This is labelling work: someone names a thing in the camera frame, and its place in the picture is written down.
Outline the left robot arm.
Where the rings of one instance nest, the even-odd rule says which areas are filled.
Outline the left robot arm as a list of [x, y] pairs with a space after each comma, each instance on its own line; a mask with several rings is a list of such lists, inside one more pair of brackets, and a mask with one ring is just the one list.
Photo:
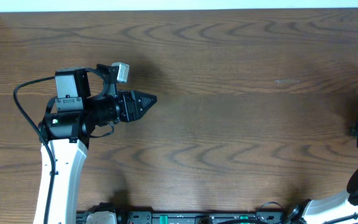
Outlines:
[[139, 120], [156, 104], [155, 95], [117, 89], [128, 73], [124, 63], [56, 71], [57, 96], [39, 123], [43, 167], [34, 223], [75, 223], [81, 171], [95, 127]]

